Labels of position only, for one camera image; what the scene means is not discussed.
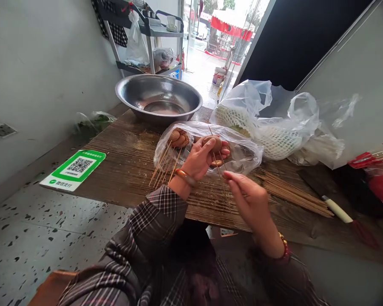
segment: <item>plaid shirt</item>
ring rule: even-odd
[[[167,186],[149,194],[106,245],[99,263],[70,282],[59,305],[255,304],[237,289],[209,240],[201,248],[176,249],[175,244],[189,243],[175,237],[186,210],[187,203]],[[294,255],[278,263],[258,250],[254,254],[273,305],[327,305]]]

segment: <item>white bucket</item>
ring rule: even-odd
[[[214,76],[213,76],[213,84],[220,85],[222,81],[224,81],[225,69],[221,67],[216,67]]]

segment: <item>green payment sign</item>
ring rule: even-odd
[[[74,191],[105,158],[103,152],[80,150],[40,182],[40,185]]]

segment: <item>doorway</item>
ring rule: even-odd
[[[214,109],[233,86],[268,2],[181,1],[185,69],[182,79],[199,91],[205,107]]]

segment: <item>qr code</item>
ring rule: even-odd
[[[90,167],[93,160],[78,158],[73,164],[71,164],[67,170],[82,173]]]

